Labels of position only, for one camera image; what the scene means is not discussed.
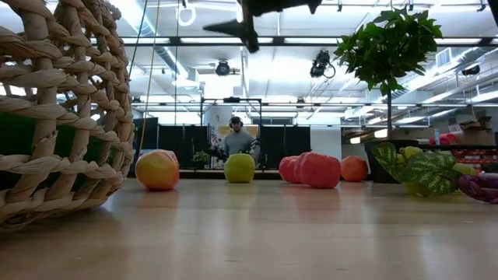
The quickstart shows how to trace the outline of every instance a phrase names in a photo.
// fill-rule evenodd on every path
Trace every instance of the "green leaves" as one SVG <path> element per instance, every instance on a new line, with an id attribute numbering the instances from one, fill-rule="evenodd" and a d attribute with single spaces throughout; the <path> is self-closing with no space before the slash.
<path id="1" fill-rule="evenodd" d="M 372 155 L 397 182 L 402 182 L 403 168 L 398 166 L 396 148 L 389 142 L 372 147 Z"/>
<path id="2" fill-rule="evenodd" d="M 391 93 L 391 88 L 385 82 L 383 82 L 381 84 L 381 93 L 382 93 L 382 96 L 385 96 L 385 95 L 388 95 L 389 93 Z"/>
<path id="3" fill-rule="evenodd" d="M 409 15 L 407 8 L 383 11 L 372 23 L 361 26 L 351 36 L 343 36 L 334 54 L 348 73 L 372 90 L 381 84 L 383 95 L 403 89 L 395 82 L 407 73 L 424 75 L 419 63 L 437 50 L 434 38 L 442 37 L 435 19 L 427 11 Z M 376 23 L 385 23 L 384 27 Z"/>
<path id="4" fill-rule="evenodd" d="M 389 142 L 372 147 L 372 155 L 400 183 L 421 184 L 434 194 L 450 194 L 458 188 L 456 182 L 461 173 L 453 170 L 456 159 L 452 155 L 421 152 L 403 166 L 398 164 L 396 148 Z"/>
<path id="5" fill-rule="evenodd" d="M 458 188 L 456 180 L 461 176 L 452 170 L 455 163 L 456 159 L 448 154 L 417 154 L 410 159 L 402 181 L 422 184 L 434 194 L 450 194 Z"/>

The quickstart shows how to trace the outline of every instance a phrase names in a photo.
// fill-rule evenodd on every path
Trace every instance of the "purple object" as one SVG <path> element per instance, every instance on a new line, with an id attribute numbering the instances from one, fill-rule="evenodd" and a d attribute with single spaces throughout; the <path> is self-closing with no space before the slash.
<path id="1" fill-rule="evenodd" d="M 458 186 L 471 198 L 498 204 L 498 177 L 464 175 L 458 180 Z"/>

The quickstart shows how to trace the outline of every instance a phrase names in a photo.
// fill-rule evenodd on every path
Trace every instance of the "gray sweater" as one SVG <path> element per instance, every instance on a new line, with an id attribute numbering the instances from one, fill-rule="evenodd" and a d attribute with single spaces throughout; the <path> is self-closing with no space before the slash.
<path id="1" fill-rule="evenodd" d="M 224 149 L 228 156 L 239 153 L 241 150 L 248 148 L 249 144 L 254 140 L 248 133 L 244 131 L 233 131 L 225 137 Z"/>

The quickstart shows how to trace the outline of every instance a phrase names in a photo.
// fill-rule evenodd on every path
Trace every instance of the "pumpkin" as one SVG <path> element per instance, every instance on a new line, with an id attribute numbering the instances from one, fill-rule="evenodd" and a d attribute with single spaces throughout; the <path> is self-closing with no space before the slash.
<path id="1" fill-rule="evenodd" d="M 294 179 L 296 180 L 296 184 L 301 184 L 303 181 L 300 178 L 300 166 L 303 162 L 304 157 L 310 152 L 303 152 L 300 156 L 297 157 L 296 164 L 294 164 Z"/>
<path id="2" fill-rule="evenodd" d="M 180 164 L 174 152 L 157 149 L 137 159 L 135 175 L 150 191 L 168 191 L 180 179 Z"/>
<path id="3" fill-rule="evenodd" d="M 244 153 L 231 155 L 225 163 L 225 178 L 230 183 L 249 183 L 254 178 L 254 159 Z"/>
<path id="4" fill-rule="evenodd" d="M 341 175 L 348 182 L 360 182 L 368 175 L 366 161 L 357 156 L 348 156 L 342 160 Z"/>
<path id="5" fill-rule="evenodd" d="M 279 174 L 282 180 L 298 184 L 299 181 L 294 176 L 294 168 L 296 166 L 298 156 L 287 156 L 280 161 Z"/>
<path id="6" fill-rule="evenodd" d="M 299 165 L 300 182 L 315 188 L 334 188 L 341 178 L 341 163 L 332 156 L 309 152 L 301 155 Z"/>

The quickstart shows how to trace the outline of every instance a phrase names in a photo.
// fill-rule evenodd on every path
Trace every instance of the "headphones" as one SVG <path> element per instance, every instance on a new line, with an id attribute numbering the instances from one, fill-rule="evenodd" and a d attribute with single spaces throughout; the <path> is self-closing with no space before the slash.
<path id="1" fill-rule="evenodd" d="M 243 127 L 244 126 L 244 123 L 242 122 L 242 119 L 239 118 L 239 117 L 232 117 L 230 119 L 230 123 L 228 124 L 228 126 L 230 126 L 230 128 L 233 128 L 233 125 L 232 123 L 240 123 L 240 126 Z"/>

